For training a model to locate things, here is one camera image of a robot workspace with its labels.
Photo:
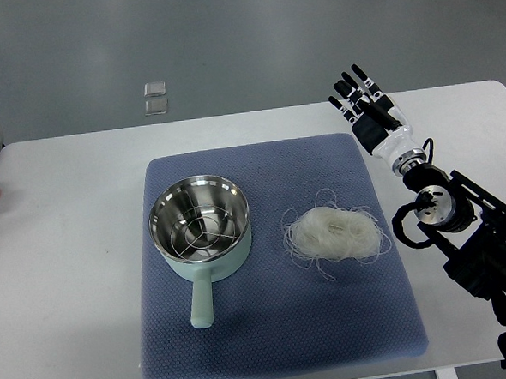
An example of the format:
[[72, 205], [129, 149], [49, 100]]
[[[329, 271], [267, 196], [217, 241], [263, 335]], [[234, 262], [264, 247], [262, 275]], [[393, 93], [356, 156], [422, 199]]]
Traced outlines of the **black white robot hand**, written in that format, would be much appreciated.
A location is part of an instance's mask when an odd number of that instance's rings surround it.
[[350, 124], [362, 148], [389, 165], [422, 156], [424, 151], [413, 140], [413, 129], [397, 104], [357, 64], [351, 68], [351, 74], [342, 72], [334, 84], [339, 96], [328, 101]]

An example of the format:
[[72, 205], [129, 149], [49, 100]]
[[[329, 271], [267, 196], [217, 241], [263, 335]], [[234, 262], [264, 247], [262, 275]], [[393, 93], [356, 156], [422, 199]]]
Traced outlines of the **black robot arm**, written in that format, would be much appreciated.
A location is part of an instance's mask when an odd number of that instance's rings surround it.
[[414, 149], [394, 163], [417, 196], [397, 210], [393, 233], [415, 250], [438, 247], [450, 279], [473, 297], [489, 300], [506, 326], [506, 204], [458, 171], [435, 167], [432, 154]]

